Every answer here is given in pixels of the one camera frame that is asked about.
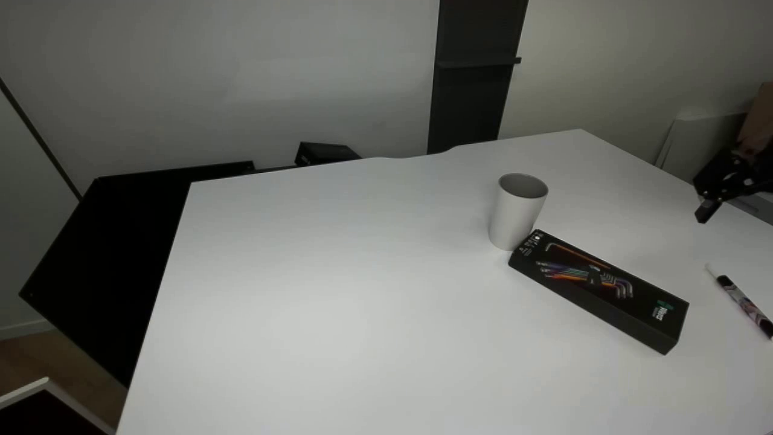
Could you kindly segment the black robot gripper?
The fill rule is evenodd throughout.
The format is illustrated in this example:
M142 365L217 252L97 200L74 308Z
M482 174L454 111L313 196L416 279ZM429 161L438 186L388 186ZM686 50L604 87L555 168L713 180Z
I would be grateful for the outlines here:
M694 212L706 225L725 200L773 191L773 149L743 156L736 149L719 149L694 178L702 197Z

